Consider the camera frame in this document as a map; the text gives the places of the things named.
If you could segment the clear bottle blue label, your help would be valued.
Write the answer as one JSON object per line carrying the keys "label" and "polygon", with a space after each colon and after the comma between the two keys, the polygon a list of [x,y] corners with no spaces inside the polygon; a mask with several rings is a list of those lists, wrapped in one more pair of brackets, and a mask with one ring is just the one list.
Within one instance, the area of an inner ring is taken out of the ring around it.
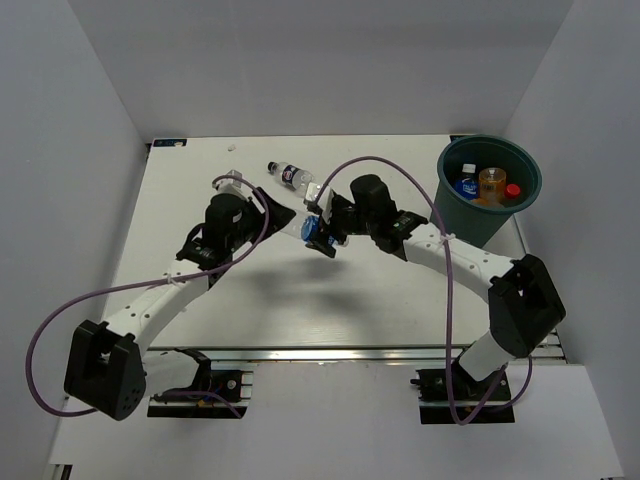
{"label": "clear bottle blue label", "polygon": [[454,184],[454,189],[466,200],[472,201],[478,197],[475,164],[464,164],[462,166],[461,173]]}
{"label": "clear bottle blue label", "polygon": [[280,230],[280,233],[297,240],[308,242],[319,225],[319,217],[308,211],[296,210],[294,217]]}

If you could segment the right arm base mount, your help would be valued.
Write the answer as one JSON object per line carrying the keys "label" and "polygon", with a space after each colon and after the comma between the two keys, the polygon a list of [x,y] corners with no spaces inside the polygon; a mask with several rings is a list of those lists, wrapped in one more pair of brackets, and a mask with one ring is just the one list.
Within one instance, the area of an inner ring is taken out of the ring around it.
{"label": "right arm base mount", "polygon": [[[445,369],[421,369],[410,384],[418,394],[420,422],[422,425],[454,425],[449,409]],[[480,382],[468,380],[458,367],[452,368],[452,388],[456,413],[461,420],[469,416],[480,400],[489,392],[493,382],[495,389],[483,408],[472,419],[472,424],[512,424],[515,415],[512,406],[504,407],[512,398],[509,381],[504,372],[496,371]]]}

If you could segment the clear bottle red label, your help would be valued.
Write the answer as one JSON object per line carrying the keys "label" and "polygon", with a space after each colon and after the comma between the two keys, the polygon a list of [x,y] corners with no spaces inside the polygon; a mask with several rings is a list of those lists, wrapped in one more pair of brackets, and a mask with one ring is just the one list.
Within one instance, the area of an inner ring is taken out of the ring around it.
{"label": "clear bottle red label", "polygon": [[507,184],[503,190],[501,202],[503,204],[517,202],[521,194],[522,190],[519,185],[514,183]]}

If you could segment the clear bottle black cap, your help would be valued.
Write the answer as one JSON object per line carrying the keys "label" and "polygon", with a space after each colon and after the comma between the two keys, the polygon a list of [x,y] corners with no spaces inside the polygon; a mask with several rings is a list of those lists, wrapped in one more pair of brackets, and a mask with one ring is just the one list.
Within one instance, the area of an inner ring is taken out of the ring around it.
{"label": "clear bottle black cap", "polygon": [[290,191],[304,196],[314,176],[308,170],[296,167],[287,162],[269,162],[267,171]]}

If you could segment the orange pulp juice bottle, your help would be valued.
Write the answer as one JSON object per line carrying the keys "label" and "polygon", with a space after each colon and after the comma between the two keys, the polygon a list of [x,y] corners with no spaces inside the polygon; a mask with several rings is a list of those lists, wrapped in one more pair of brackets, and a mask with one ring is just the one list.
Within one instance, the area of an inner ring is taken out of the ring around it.
{"label": "orange pulp juice bottle", "polygon": [[481,203],[485,206],[497,207],[501,202],[501,196],[507,180],[506,171],[489,167],[483,169],[478,177],[478,194]]}

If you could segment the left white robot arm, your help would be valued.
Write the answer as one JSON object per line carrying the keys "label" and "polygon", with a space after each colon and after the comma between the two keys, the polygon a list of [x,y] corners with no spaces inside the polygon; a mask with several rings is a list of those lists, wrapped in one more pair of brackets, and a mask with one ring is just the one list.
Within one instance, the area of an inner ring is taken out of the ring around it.
{"label": "left white robot arm", "polygon": [[229,270],[234,254],[256,246],[295,217],[294,210],[257,190],[255,201],[238,193],[212,197],[202,223],[188,234],[157,286],[121,310],[74,331],[65,392],[115,420],[131,415],[143,398],[211,396],[211,362],[202,353],[176,348],[151,355],[149,347],[186,307]]}

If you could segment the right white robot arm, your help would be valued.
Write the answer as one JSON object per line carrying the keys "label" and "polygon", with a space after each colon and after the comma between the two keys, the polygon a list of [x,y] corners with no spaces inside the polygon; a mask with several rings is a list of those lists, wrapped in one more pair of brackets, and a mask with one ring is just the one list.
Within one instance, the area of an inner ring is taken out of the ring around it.
{"label": "right white robot arm", "polygon": [[352,197],[312,183],[304,202],[319,225],[308,245],[334,256],[331,240],[366,235],[383,252],[442,274],[474,292],[488,306],[487,332],[453,362],[451,384],[461,397],[484,391],[500,367],[527,357],[565,318],[566,309],[542,260],[495,255],[444,237],[438,227],[414,212],[400,210],[376,175],[356,178]]}

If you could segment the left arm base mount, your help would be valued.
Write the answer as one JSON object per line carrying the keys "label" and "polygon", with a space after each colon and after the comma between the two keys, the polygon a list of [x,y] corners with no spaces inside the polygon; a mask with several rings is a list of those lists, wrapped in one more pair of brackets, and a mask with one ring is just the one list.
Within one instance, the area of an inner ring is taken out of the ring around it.
{"label": "left arm base mount", "polygon": [[146,354],[147,416],[240,420],[248,410],[254,374],[193,349]]}

